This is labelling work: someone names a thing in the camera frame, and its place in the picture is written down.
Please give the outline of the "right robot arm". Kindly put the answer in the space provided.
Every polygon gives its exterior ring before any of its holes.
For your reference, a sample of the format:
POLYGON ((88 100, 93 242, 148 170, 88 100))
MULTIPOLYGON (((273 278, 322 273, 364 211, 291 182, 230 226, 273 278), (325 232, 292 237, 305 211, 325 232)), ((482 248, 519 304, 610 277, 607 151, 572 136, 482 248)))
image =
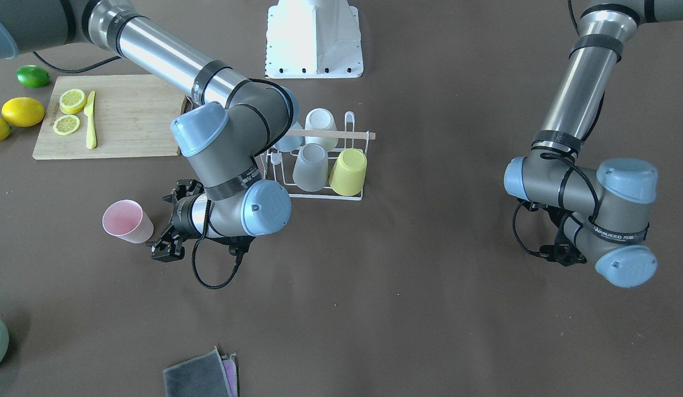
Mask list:
POLYGON ((298 119, 298 103, 273 82, 248 79, 134 9, 130 1, 0 1, 0 60, 90 42, 185 93, 191 109, 170 127, 197 179, 165 197, 170 226, 150 246, 174 261, 183 242, 210 239, 241 261, 255 237, 281 231, 291 199, 261 175, 256 158, 298 119))

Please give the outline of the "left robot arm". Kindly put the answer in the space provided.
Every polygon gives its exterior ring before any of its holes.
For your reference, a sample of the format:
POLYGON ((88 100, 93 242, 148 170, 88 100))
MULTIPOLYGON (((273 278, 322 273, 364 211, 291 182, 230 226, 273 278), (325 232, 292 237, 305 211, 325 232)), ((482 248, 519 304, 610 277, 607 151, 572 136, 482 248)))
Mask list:
POLYGON ((597 169, 576 165, 603 106, 625 43, 640 25, 683 20, 683 1, 591 1, 573 25, 578 39, 529 154, 514 158, 504 188, 518 208, 544 210, 557 228, 552 244, 524 251, 563 266, 591 262, 612 285, 649 281, 658 260, 645 245, 659 174, 644 160, 614 158, 597 169))

